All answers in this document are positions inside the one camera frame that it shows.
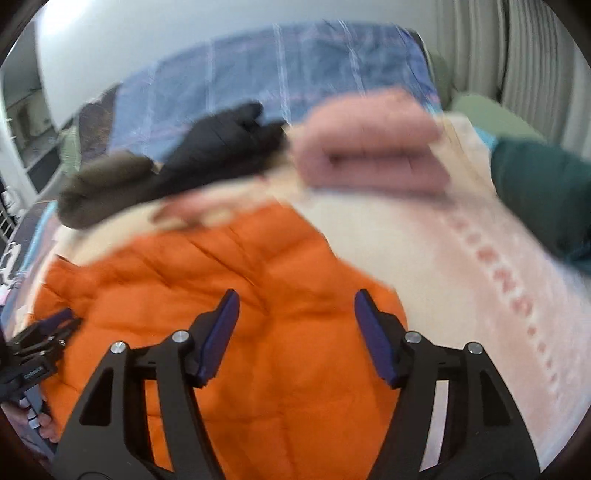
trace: shelf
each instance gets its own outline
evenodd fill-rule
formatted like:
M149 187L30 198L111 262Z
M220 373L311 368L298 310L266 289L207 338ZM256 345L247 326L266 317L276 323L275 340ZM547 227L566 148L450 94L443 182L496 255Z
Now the shelf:
M47 155L53 148L57 146L58 134L53 128L50 128L45 133L39 135L33 140L27 148L21 152L22 164L27 173Z

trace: blue bedsheet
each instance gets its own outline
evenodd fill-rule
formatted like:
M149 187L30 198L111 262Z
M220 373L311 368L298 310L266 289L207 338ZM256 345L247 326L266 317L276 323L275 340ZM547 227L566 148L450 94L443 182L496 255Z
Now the blue bedsheet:
M419 45L396 25L273 25L198 45L123 82L109 151L162 160L208 113L256 99L265 116L300 122L329 96L399 85L440 109Z

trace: folded pink towel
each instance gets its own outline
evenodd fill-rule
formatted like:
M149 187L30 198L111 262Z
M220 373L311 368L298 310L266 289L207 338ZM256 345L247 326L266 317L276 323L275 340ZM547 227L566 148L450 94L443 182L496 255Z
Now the folded pink towel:
M291 153L311 186L440 193L449 175L428 146L440 135L433 117L394 88L343 95L319 106Z

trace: black cloth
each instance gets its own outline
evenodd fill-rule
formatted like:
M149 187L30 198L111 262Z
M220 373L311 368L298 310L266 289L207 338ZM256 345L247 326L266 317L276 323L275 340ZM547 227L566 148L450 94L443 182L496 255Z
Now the black cloth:
M283 120L260 125L258 102L199 120L167 157L150 187L151 200L214 181L259 173L283 140Z

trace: black gripper frame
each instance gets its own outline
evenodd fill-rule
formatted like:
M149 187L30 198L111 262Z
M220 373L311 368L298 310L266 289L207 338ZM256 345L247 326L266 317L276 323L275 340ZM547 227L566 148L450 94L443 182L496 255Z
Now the black gripper frame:
M213 312L159 345L115 342L66 425L51 474L59 480L223 480L193 388L217 369L236 325L239 296L228 290ZM144 382L156 380L173 472L152 454Z
M355 315L378 374L400 388L368 480L534 480L540 466L523 418L481 344L433 345L378 310L366 290ZM439 463L420 471L437 381L449 381Z

